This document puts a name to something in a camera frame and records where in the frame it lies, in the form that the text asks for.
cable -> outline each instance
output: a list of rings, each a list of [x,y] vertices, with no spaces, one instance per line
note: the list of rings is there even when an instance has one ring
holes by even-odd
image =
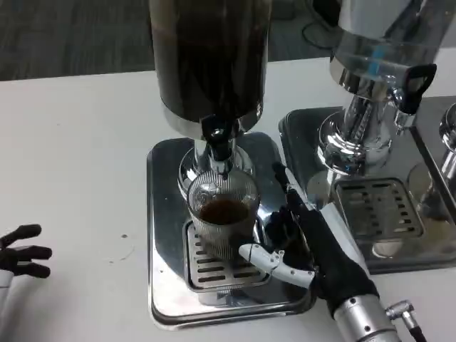
[[[318,50],[324,50],[324,51],[331,51],[334,46],[322,46],[322,45],[319,45],[317,43],[314,43],[312,40],[310,40],[307,35],[306,35],[306,31],[309,27],[315,25],[315,24],[318,24],[319,26],[321,26],[321,28],[323,30],[325,30],[326,32],[328,33],[331,33],[331,30],[329,30],[326,25],[323,23],[323,20],[318,16],[318,14],[314,11],[314,8],[312,7],[312,5],[310,4],[310,1],[309,0],[305,0],[304,1],[304,6],[306,7],[307,11],[310,13],[310,15],[312,16],[312,19],[313,21],[311,21],[310,23],[304,25],[304,27],[301,29],[301,35],[302,35],[302,38],[303,40],[305,40],[305,42],[310,45],[310,46],[313,46],[314,48],[317,48]]]
[[[416,326],[414,328],[411,328],[409,330],[410,335],[415,339],[416,342],[427,342],[425,336],[423,335],[423,332],[421,331],[421,328],[419,326]]]
[[[311,41],[307,36],[306,36],[306,30],[315,25],[315,24],[320,24],[319,22],[317,21],[312,21],[306,25],[304,25],[304,27],[301,29],[301,35],[302,35],[302,38],[303,40],[305,40],[305,42],[310,45],[310,46],[313,46],[314,48],[317,48],[318,50],[325,50],[325,51],[330,51],[333,49],[334,46],[321,46],[321,45],[318,45],[317,43],[314,43],[313,41]]]

brown liquid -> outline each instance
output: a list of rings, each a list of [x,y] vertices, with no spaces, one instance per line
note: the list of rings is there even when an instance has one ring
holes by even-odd
[[[269,1],[150,0],[163,103],[198,123],[262,108]]]
[[[232,199],[215,199],[199,210],[203,221],[225,225],[234,224],[249,216],[249,208],[242,202]]]

white table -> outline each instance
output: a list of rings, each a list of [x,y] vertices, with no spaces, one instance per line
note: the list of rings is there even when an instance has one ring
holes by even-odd
[[[456,95],[445,49],[427,95]],[[269,64],[255,130],[279,143],[289,111],[342,104],[325,58]],[[178,136],[154,72],[0,83],[0,232],[38,222],[45,281],[17,279],[1,341],[341,341],[324,302],[300,316],[167,332],[147,308],[146,155]],[[456,335],[456,269],[376,276],[385,304],[410,299],[430,342]],[[401,323],[404,341],[412,341]]]

gray carpet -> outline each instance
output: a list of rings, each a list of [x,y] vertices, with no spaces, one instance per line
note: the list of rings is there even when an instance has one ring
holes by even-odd
[[[275,1],[269,60],[329,56],[302,39],[304,0]],[[307,34],[334,37],[318,25]],[[0,0],[0,81],[153,68],[147,0]]]

robotic hand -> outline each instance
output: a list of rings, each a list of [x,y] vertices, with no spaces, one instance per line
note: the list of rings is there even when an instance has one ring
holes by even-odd
[[[285,192],[287,206],[271,216],[271,220],[275,221],[274,226],[282,223],[287,227],[282,236],[290,235],[287,230],[293,231],[292,226],[298,227],[302,233],[301,249],[310,255],[307,269],[285,264],[286,249],[269,253],[268,247],[244,244],[239,254],[266,273],[306,287],[326,300],[346,342],[400,342],[391,323],[400,317],[415,340],[425,342],[410,302],[401,301],[386,310],[382,307],[364,258],[335,205],[330,203],[318,211],[289,169],[276,163],[274,171]]]
[[[26,274],[35,278],[47,278],[51,274],[48,267],[33,262],[33,259],[49,259],[52,256],[50,248],[41,246],[9,247],[17,240],[37,237],[40,233],[41,226],[39,224],[27,224],[0,237],[0,313],[14,276]]]

